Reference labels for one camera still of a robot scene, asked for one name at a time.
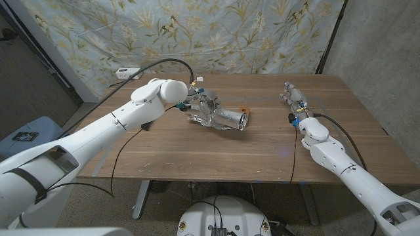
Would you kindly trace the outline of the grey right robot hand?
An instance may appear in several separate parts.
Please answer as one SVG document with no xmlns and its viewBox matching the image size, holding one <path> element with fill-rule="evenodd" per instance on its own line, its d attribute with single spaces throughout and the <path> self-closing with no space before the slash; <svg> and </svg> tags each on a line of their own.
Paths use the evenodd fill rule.
<svg viewBox="0 0 420 236">
<path fill-rule="evenodd" d="M 280 94 L 280 97 L 290 106 L 292 114 L 299 121 L 313 117 L 306 96 L 289 81 L 286 81 L 284 85 L 285 90 Z"/>
</svg>

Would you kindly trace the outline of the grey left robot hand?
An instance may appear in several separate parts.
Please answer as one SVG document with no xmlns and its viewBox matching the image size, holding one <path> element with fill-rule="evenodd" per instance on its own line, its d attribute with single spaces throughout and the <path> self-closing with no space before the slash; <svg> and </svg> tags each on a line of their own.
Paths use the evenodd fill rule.
<svg viewBox="0 0 420 236">
<path fill-rule="evenodd" d="M 210 123 L 215 110 L 220 106 L 216 92 L 204 88 L 188 94 L 187 101 L 191 104 L 191 108 L 187 112 L 197 122 Z"/>
</svg>

